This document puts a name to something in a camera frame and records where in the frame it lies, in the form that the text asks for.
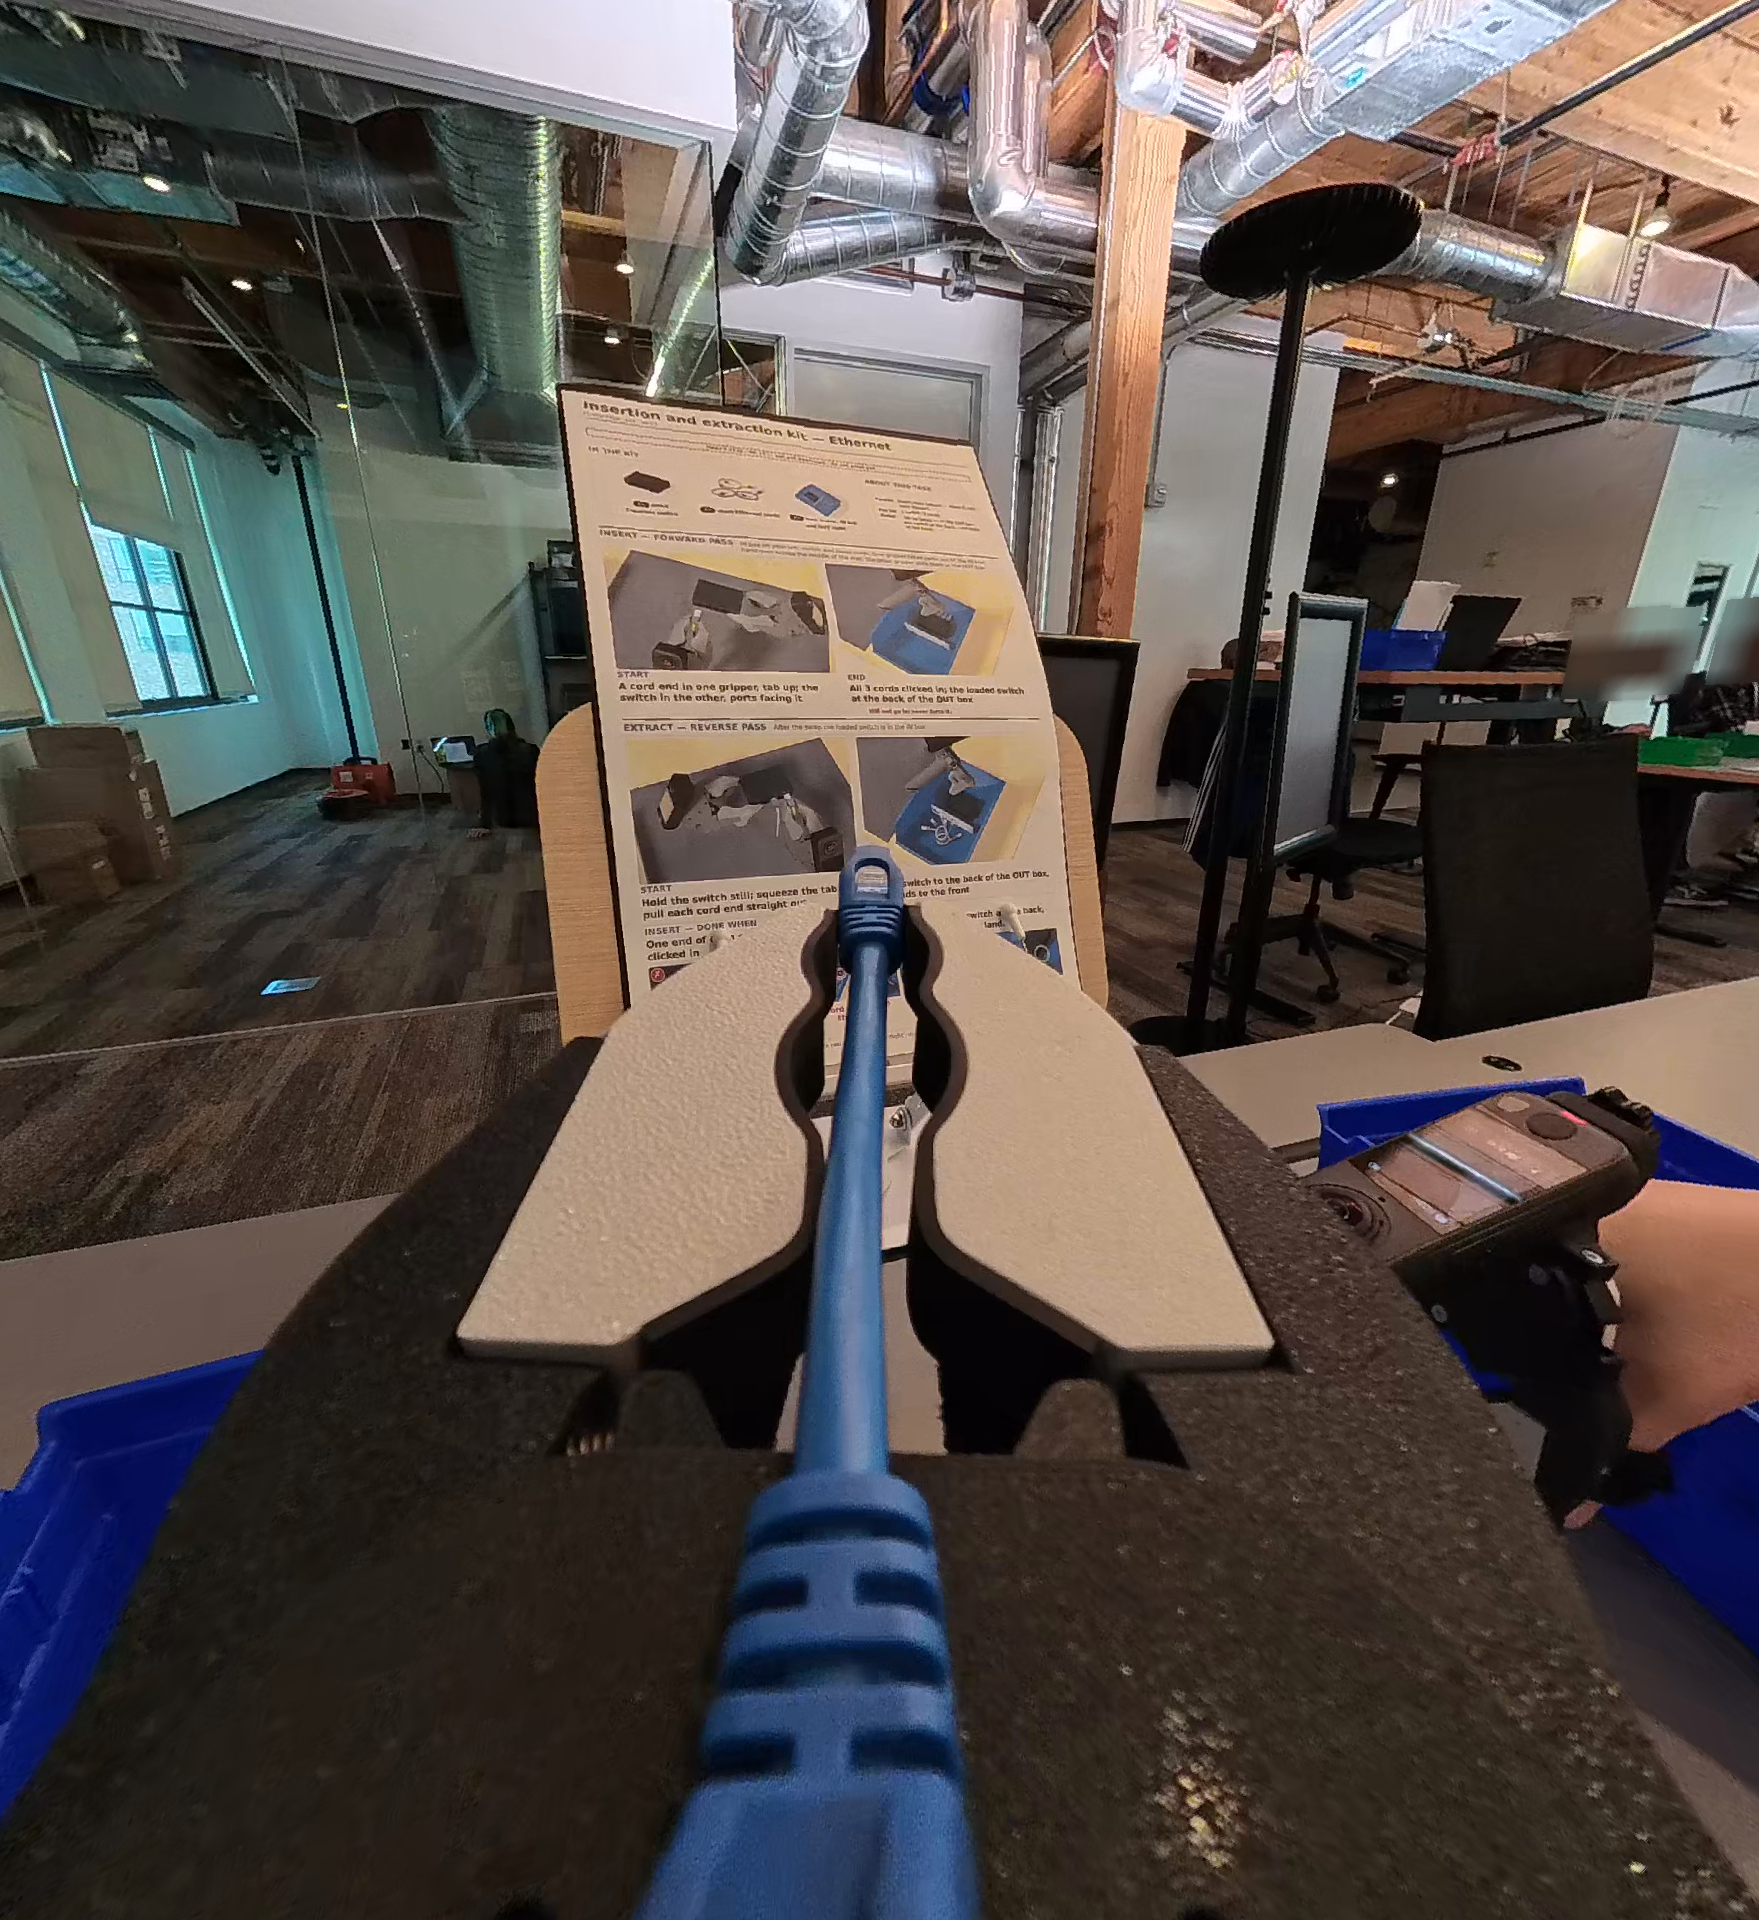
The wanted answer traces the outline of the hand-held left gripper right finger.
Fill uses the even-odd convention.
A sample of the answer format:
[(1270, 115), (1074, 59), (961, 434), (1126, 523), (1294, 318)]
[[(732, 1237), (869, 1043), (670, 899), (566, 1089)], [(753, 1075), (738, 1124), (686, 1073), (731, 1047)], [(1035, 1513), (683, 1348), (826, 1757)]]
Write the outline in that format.
[(1275, 1336), (1126, 1029), (953, 905), (911, 926), (920, 1039), (948, 1061), (918, 1241), (1111, 1371), (1264, 1366)]

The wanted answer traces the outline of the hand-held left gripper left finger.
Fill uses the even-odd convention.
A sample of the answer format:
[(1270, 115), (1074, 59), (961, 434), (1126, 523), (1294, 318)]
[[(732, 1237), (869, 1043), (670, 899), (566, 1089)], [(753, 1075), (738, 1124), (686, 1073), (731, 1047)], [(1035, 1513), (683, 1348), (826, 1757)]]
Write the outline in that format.
[(819, 1219), (828, 907), (678, 973), (604, 1034), (460, 1322), (485, 1359), (629, 1368), (789, 1267)]

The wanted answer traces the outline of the blue plastic bin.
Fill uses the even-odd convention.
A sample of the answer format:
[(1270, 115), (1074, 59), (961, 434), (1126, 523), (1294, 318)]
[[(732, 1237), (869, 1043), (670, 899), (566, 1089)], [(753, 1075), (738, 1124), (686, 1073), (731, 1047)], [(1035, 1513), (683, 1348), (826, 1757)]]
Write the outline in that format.
[(0, 1491), (0, 1817), (71, 1719), (186, 1473), (256, 1353), (46, 1404)]
[[(1508, 1092), (1586, 1093), (1586, 1083), (1547, 1077), (1321, 1102), (1320, 1163), (1349, 1160)], [(1653, 1124), (1661, 1182), (1759, 1191), (1753, 1153), (1664, 1113)], [(1668, 1457), (1670, 1492), (1610, 1506), (1607, 1518), (1759, 1657), (1759, 1404), (1679, 1437)]]

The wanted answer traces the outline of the person's right hand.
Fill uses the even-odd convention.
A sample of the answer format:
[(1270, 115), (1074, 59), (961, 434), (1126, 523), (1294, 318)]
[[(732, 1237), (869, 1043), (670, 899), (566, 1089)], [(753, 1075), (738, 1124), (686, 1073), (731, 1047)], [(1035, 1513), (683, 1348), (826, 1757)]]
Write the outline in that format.
[(1759, 1402), (1759, 1193), (1648, 1184), (1601, 1223), (1631, 1449)]

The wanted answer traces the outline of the printed instruction poster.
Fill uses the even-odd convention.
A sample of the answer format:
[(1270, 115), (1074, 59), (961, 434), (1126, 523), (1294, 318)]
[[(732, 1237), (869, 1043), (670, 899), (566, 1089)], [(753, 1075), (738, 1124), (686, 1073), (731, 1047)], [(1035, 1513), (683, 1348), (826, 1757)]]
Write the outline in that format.
[(869, 848), (1103, 1000), (1084, 755), (971, 443), (569, 383), (610, 1022)]

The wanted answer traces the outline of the brown cardboard box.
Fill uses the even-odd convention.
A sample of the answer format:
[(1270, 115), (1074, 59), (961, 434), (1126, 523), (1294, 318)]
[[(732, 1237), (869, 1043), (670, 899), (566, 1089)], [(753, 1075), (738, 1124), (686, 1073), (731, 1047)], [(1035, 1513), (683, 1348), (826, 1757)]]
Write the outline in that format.
[(157, 760), (117, 725), (26, 731), (8, 784), (12, 844), (48, 901), (97, 901), (171, 877), (177, 844)]

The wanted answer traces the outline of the wooden pillar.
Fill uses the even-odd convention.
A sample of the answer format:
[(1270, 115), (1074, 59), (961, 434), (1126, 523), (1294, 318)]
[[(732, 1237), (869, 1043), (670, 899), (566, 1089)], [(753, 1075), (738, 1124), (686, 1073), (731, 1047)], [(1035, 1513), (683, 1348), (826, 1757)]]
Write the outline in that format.
[(1071, 631), (1129, 637), (1183, 131), (1108, 97)]

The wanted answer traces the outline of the black pole with round top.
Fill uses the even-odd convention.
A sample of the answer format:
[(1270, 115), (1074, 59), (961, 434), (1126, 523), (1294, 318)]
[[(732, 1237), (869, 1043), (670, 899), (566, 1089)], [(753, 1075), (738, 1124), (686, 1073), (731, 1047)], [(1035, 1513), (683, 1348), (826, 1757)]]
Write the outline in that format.
[(1218, 1021), (1208, 1014), (1208, 997), (1236, 825), (1257, 648), (1285, 491), (1307, 304), (1320, 286), (1343, 286), (1379, 275), (1411, 247), (1419, 222), (1419, 204), (1402, 187), (1334, 184), (1262, 201), (1230, 218), (1202, 250), (1202, 279), (1213, 292), (1247, 302), (1281, 296), (1283, 311), (1253, 502), (1234, 667), (1210, 782), (1210, 830), (1202, 844), (1202, 905), (1186, 1007), (1190, 1052), (1232, 1045), (1245, 1034), (1245, 997), (1230, 999), (1226, 1017)]

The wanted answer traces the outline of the silver ventilation duct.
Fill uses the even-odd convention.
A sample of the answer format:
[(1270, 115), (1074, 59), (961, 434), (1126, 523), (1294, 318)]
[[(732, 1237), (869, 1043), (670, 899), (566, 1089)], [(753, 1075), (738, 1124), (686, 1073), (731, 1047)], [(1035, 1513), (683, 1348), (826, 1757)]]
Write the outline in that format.
[[(738, 177), (721, 248), (760, 285), (997, 245), (1035, 275), (1090, 267), (1091, 179), (1051, 157), (1052, 59), (1025, 5), (918, 5), (918, 121), (846, 118), (863, 5), (742, 5)], [(1172, 275), (1202, 295), (1165, 339), (1228, 304), (1202, 250), (1230, 218), (1341, 135), (1386, 142), (1567, 37), (1600, 5), (1100, 5), (1114, 94), (1202, 137), (1176, 189)], [(1578, 220), (1537, 245), (1422, 208), (1411, 247), (1369, 279), (1488, 298), (1520, 327), (1593, 346), (1759, 361), (1759, 281), (1739, 267)]]

